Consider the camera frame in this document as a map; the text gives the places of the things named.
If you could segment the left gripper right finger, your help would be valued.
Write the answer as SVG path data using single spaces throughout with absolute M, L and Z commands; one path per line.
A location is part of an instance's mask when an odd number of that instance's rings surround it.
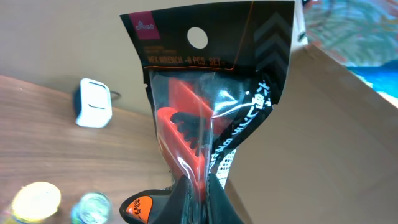
M 243 224 L 216 175 L 210 173 L 206 185 L 208 224 Z

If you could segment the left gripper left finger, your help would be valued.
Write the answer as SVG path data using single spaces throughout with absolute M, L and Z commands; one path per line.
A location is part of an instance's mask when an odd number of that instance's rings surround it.
M 153 199 L 148 224 L 191 224 L 192 184 L 181 176 L 172 190 L 148 190 Z

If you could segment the silver top tin can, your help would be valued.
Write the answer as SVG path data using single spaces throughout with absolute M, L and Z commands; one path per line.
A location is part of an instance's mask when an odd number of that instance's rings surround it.
M 88 192 L 76 203 L 70 213 L 71 224 L 105 224 L 111 219 L 113 206 L 101 192 Z

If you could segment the yellow lid jar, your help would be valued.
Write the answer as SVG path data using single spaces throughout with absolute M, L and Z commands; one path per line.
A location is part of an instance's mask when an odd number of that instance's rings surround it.
M 1 213 L 1 224 L 42 223 L 58 212 L 61 199 L 59 188 L 49 182 L 23 186 Z

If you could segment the black red snack packet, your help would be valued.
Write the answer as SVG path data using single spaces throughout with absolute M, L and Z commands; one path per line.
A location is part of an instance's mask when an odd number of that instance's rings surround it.
M 293 1 L 234 1 L 121 16 L 174 181 L 162 190 L 190 179 L 192 223 L 207 223 L 208 175 L 225 187 L 237 148 L 280 101 L 294 15 Z M 148 223 L 147 191 L 121 204 L 125 222 Z

